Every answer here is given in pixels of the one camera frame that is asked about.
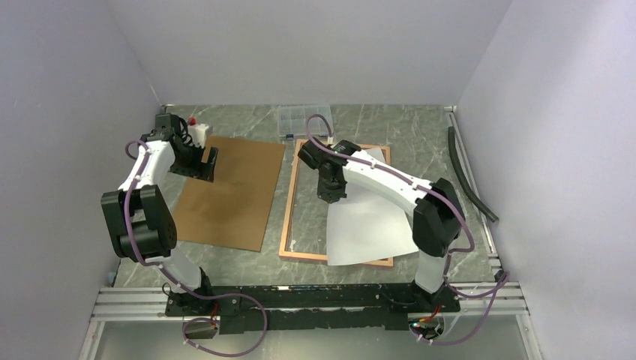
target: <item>cable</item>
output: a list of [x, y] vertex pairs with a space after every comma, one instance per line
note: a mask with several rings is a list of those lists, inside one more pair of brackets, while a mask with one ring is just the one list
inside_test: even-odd
[[126, 147], [124, 148], [124, 151], [126, 152], [126, 156], [128, 156], [129, 158], [133, 160], [137, 160], [137, 157], [131, 154], [130, 147], [131, 147], [131, 143], [129, 142], [128, 144], [126, 144]]
[[218, 313], [218, 302], [214, 304], [214, 310], [212, 310], [212, 315], [210, 317], [216, 317]]
[[482, 202], [481, 199], [477, 196], [477, 194], [473, 191], [473, 189], [468, 184], [468, 179], [466, 179], [466, 175], [464, 175], [464, 171], [461, 168], [461, 163], [459, 161], [459, 154], [457, 148], [455, 147], [455, 128], [450, 126], [448, 127], [448, 154], [451, 157], [451, 164], [453, 164], [453, 169], [455, 170], [455, 175], [457, 175], [457, 180], [459, 180], [459, 185], [463, 189], [463, 192], [468, 197], [471, 203], [477, 206], [480, 212], [486, 215], [486, 218], [493, 223], [496, 223], [499, 220], [499, 217], [495, 215], [495, 213], [490, 210], [486, 204]]
[[451, 334], [451, 331], [453, 330], [455, 324], [457, 324], [461, 316], [461, 313], [457, 313], [457, 315], [453, 316], [453, 321], [448, 328], [446, 328], [446, 317], [442, 316], [442, 320], [444, 321], [444, 332], [442, 333], [442, 336], [439, 337], [440, 339], [447, 338]]
[[165, 295], [165, 296], [170, 296], [170, 294], [168, 292], [166, 292], [166, 285], [170, 285], [169, 283], [163, 283], [163, 285], [161, 285], [161, 292]]
[[420, 323], [428, 323], [429, 321], [431, 321], [435, 317], [435, 315], [437, 315], [437, 313], [440, 312], [440, 310], [442, 310], [442, 304], [437, 305], [437, 307], [435, 307], [435, 311], [433, 311], [433, 313], [430, 316], [421, 318], [419, 320], [419, 322]]
[[380, 293], [380, 295], [381, 295], [384, 299], [389, 300], [392, 304], [395, 304], [395, 305], [400, 305], [400, 306], [410, 306], [410, 305], [415, 305], [415, 304], [417, 304], [417, 301], [414, 301], [414, 302], [399, 302], [399, 301], [395, 301], [395, 300], [393, 300], [392, 298], [389, 298], [389, 296], [388, 296], [388, 295], [386, 295], [384, 292], [381, 292], [381, 293]]
[[179, 282], [172, 274], [170, 274], [163, 265], [161, 265], [161, 263], [159, 262], [146, 262], [146, 260], [143, 258], [143, 256], [141, 255], [141, 252], [139, 250], [139, 246], [137, 245], [137, 240], [135, 240], [134, 237], [134, 232], [133, 232], [133, 224], [131, 221], [131, 196], [133, 193], [134, 188], [137, 186], [137, 183], [140, 180], [140, 176], [143, 173], [143, 170], [146, 168], [146, 164], [148, 163], [148, 159], [149, 159], [149, 147], [148, 145], [141, 141], [141, 140], [133, 140], [130, 141], [128, 144], [126, 144], [126, 149], [128, 150], [128, 148], [133, 145], [133, 144], [137, 144], [138, 146], [142, 147], [145, 151], [143, 154], [143, 158], [142, 158], [142, 163], [139, 166], [139, 169], [137, 169], [137, 172], [135, 174], [135, 176], [133, 177], [133, 181], [130, 182], [130, 187], [128, 188], [128, 190], [126, 190], [126, 195], [124, 197], [124, 222], [126, 225], [126, 231], [128, 234], [128, 238], [130, 239], [130, 246], [133, 248], [133, 252], [135, 254], [135, 258], [137, 259], [137, 261], [139, 262], [139, 264], [141, 264], [142, 266], [157, 266], [157, 268], [159, 269], [159, 271], [161, 272], [161, 274], [163, 274], [163, 276], [166, 277], [166, 279], [168, 279], [168, 281], [170, 281], [173, 284], [176, 284], [176, 286], [178, 288], [183, 289], [186, 293], [194, 296], [195, 298], [198, 299], [202, 299], [202, 300], [218, 300], [218, 299], [225, 299], [225, 298], [233, 298], [235, 296], [238, 297], [242, 297], [243, 299], [247, 299], [251, 302], [253, 302], [261, 311], [262, 314], [262, 318], [263, 318], [263, 327], [262, 327], [262, 333], [260, 335], [260, 337], [258, 338], [258, 340], [256, 341], [256, 343], [249, 349], [243, 351], [243, 352], [237, 352], [236, 354], [227, 354], [225, 352], [216, 352], [212, 349], [208, 349], [204, 346], [200, 346], [198, 343], [194, 343], [192, 340], [188, 339], [188, 336], [186, 335], [186, 329], [188, 328], [188, 326], [190, 324], [193, 323], [197, 323], [197, 322], [201, 322], [201, 321], [206, 321], [208, 323], [213, 322], [216, 323], [215, 320], [213, 319], [208, 319], [205, 317], [197, 317], [196, 319], [192, 319], [188, 322], [186, 322], [183, 325], [183, 328], [181, 330], [181, 333], [183, 335], [183, 339], [184, 339], [184, 344], [188, 344], [192, 347], [195, 347], [198, 350], [202, 350], [205, 351], [206, 353], [212, 354], [212, 355], [216, 355], [216, 356], [222, 356], [225, 358], [235, 358], [235, 357], [239, 357], [239, 356], [243, 356], [246, 355], [248, 353], [251, 353], [252, 351], [254, 351], [262, 342], [263, 339], [265, 338], [265, 334], [267, 332], [267, 313], [265, 312], [265, 308], [263, 307], [263, 305], [258, 302], [255, 298], [249, 296], [249, 295], [245, 295], [245, 294], [241, 294], [241, 293], [228, 293], [228, 294], [223, 294], [223, 295], [215, 295], [215, 296], [205, 296], [205, 295], [200, 295], [197, 294], [196, 292], [194, 292], [192, 289], [188, 288], [187, 286], [181, 284], [181, 282]]
[[[314, 119], [314, 118], [320, 118], [325, 123], [325, 125], [327, 125], [327, 128], [329, 130], [329, 135], [330, 136], [332, 135], [332, 132], [331, 132], [331, 129], [329, 128], [329, 123], [327, 122], [327, 119], [324, 116], [322, 116], [320, 114], [313, 114], [312, 116], [307, 118], [307, 120], [304, 123], [305, 133], [307, 134], [307, 138], [318, 149], [326, 152], [327, 154], [330, 154], [331, 156], [335, 156], [336, 158], [342, 158], [342, 159], [347, 160], [347, 161], [355, 161], [355, 162], [358, 162], [360, 164], [367, 165], [369, 167], [371, 167], [373, 165], [370, 161], [359, 159], [357, 157], [352, 157], [352, 156], [345, 155], [345, 154], [339, 154], [339, 153], [331, 150], [330, 148], [325, 147], [316, 138], [314, 138], [311, 135], [311, 132], [309, 131], [309, 121], [311, 119]], [[393, 170], [392, 168], [383, 166], [381, 164], [376, 164], [375, 167], [380, 169], [380, 170], [382, 170], [382, 171], [385, 171], [385, 172], [387, 172], [389, 174], [392, 174], [393, 176], [395, 176], [395, 177], [397, 177], [399, 179], [401, 179], [402, 181], [406, 182], [409, 186], [413, 186], [413, 180], [411, 180], [410, 178], [407, 178], [406, 176], [404, 176], [401, 173]], [[460, 292], [459, 290], [457, 290], [456, 288], [451, 286], [450, 282], [449, 282], [449, 279], [448, 279], [448, 272], [449, 272], [449, 269], [450, 269], [452, 254], [453, 253], [469, 253], [471, 251], [474, 251], [475, 250], [475, 239], [473, 238], [473, 234], [468, 229], [468, 225], [466, 224], [466, 220], [461, 215], [459, 210], [455, 207], [455, 205], [453, 205], [452, 202], [450, 202], [448, 199], [446, 199], [442, 194], [437, 193], [435, 190], [431, 190], [431, 189], [423, 187], [423, 186], [421, 186], [419, 184], [415, 188], [417, 190], [421, 190], [421, 191], [424, 191], [427, 194], [432, 195], [433, 197], [437, 198], [439, 201], [444, 203], [448, 207], [448, 209], [451, 210], [453, 215], [457, 218], [457, 221], [459, 221], [461, 229], [466, 233], [466, 237], [468, 238], [468, 243], [469, 243], [468, 247], [455, 247], [455, 248], [452, 248], [452, 249], [448, 250], [448, 256], [446, 257], [446, 262], [444, 264], [444, 271], [443, 271], [444, 284], [451, 291], [453, 291], [454, 293], [456, 293], [456, 294], [458, 294], [460, 296], [467, 297], [468, 299], [479, 299], [479, 298], [483, 298], [484, 296], [488, 296], [488, 295], [492, 294], [492, 299], [490, 300], [490, 304], [486, 307], [486, 311], [484, 312], [484, 316], [479, 320], [479, 323], [477, 324], [477, 326], [467, 336], [462, 337], [459, 340], [447, 341], [447, 342], [443, 342], [443, 343], [432, 342], [432, 344], [442, 345], [442, 346], [444, 346], [444, 345], [461, 344], [464, 341], [470, 339], [482, 327], [484, 321], [486, 320], [486, 317], [488, 317], [488, 314], [491, 312], [491, 308], [493, 306], [494, 299], [495, 299], [495, 296], [497, 294], [497, 291], [499, 289], [501, 289], [504, 285], [506, 285], [506, 283], [508, 282], [509, 273], [505, 272], [504, 275], [497, 282], [497, 285], [493, 289], [488, 290], [487, 292], [483, 292], [483, 293], [478, 294], [478, 295], [463, 294], [462, 292]]]
[[430, 326], [425, 326], [421, 328], [410, 328], [411, 333], [415, 335], [417, 341], [422, 341], [422, 339], [429, 341], [429, 343], [440, 337], [440, 333], [437, 332], [440, 326], [436, 326], [434, 328]]
[[[508, 280], [508, 273], [506, 272], [503, 278], [506, 278], [505, 280], [501, 281], [503, 284], [505, 284]], [[491, 312], [491, 309], [493, 308], [493, 304], [495, 302], [495, 297], [497, 295], [497, 290], [499, 290], [499, 288], [496, 288], [496, 290], [494, 291], [492, 297], [490, 298], [490, 302], [488, 303], [488, 306], [486, 307], [486, 311], [484, 312], [484, 315], [481, 317], [481, 319], [479, 319], [479, 322], [477, 323], [477, 325], [472, 328], [472, 330], [466, 334], [464, 337], [457, 339], [457, 340], [451, 340], [451, 341], [434, 341], [432, 344], [433, 345], [439, 345], [441, 347], [448, 347], [451, 345], [458, 345], [463, 343], [464, 341], [472, 338], [475, 334], [477, 334], [477, 332], [479, 331], [479, 329], [482, 328], [482, 326], [484, 325], [484, 322], [486, 321], [486, 318], [488, 317], [488, 314]]]
[[181, 124], [181, 140], [183, 140], [184, 145], [192, 145], [192, 135], [188, 133], [188, 123], [185, 122], [183, 118], [179, 118], [179, 124]]

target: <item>wooden board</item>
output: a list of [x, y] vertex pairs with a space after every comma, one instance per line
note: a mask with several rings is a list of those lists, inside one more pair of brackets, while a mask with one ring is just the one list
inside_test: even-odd
[[[280, 248], [278, 249], [278, 256], [284, 257], [286, 259], [294, 259], [294, 260], [313, 260], [313, 261], [323, 261], [327, 262], [327, 256], [321, 253], [300, 253], [297, 251], [289, 251], [287, 250], [287, 243], [290, 238], [290, 232], [292, 229], [292, 213], [294, 209], [294, 200], [296, 198], [296, 180], [298, 179], [298, 171], [299, 171], [299, 159], [297, 154], [299, 153], [302, 144], [306, 143], [306, 139], [300, 139], [296, 141], [296, 145], [294, 148], [294, 159], [292, 161], [292, 178], [289, 182], [289, 192], [287, 193], [287, 205], [285, 208], [285, 218], [283, 220], [283, 235], [280, 237]], [[388, 146], [379, 146], [379, 145], [360, 145], [363, 149], [371, 149], [371, 148], [380, 148], [382, 150], [382, 154], [386, 159], [386, 163], [391, 165], [391, 149]], [[365, 265], [374, 265], [374, 266], [393, 266], [393, 258], [389, 257], [388, 259], [375, 260], [370, 262], [365, 262]]]
[[188, 178], [174, 211], [179, 240], [260, 251], [285, 145], [210, 136], [214, 182]]

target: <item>white wall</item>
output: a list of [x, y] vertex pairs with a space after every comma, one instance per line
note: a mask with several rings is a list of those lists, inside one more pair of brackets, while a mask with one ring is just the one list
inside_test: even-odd
[[513, 1], [459, 103], [546, 359], [633, 359], [636, 3]]
[[158, 103], [105, 1], [0, 9], [0, 358], [77, 359], [117, 265], [100, 196]]
[[107, 0], [165, 104], [456, 104], [511, 0]]

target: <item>wooden frame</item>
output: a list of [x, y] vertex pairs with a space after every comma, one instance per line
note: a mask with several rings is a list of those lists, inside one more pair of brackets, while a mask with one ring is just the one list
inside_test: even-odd
[[[294, 260], [312, 260], [312, 261], [323, 261], [327, 262], [327, 256], [321, 253], [301, 253], [297, 251], [288, 251], [287, 250], [287, 242], [289, 241], [290, 232], [292, 229], [292, 213], [294, 209], [294, 199], [296, 197], [296, 180], [298, 179], [298, 171], [299, 171], [299, 159], [297, 154], [302, 146], [302, 144], [306, 143], [306, 139], [296, 140], [296, 145], [294, 148], [294, 159], [292, 161], [292, 178], [289, 182], [289, 192], [287, 193], [287, 206], [285, 208], [285, 219], [283, 221], [283, 235], [280, 238], [280, 248], [278, 250], [278, 256], [284, 257], [286, 259], [294, 259]], [[386, 163], [388, 165], [391, 164], [391, 149], [388, 146], [378, 146], [378, 145], [360, 145], [363, 149], [371, 149], [371, 148], [380, 148], [384, 157], [386, 159]], [[374, 266], [393, 266], [393, 258], [389, 257], [388, 259], [375, 260], [370, 262], [365, 262], [365, 265], [374, 265]]]

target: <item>clear plastic storage box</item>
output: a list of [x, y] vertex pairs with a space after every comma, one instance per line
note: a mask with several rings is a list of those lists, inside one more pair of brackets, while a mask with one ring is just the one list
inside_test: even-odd
[[[305, 121], [313, 114], [320, 114], [327, 119], [331, 130], [334, 129], [332, 109], [329, 105], [300, 105], [278, 107], [278, 136], [287, 139], [305, 138]], [[327, 137], [327, 127], [324, 122], [315, 118], [309, 124], [309, 130], [315, 137]]]

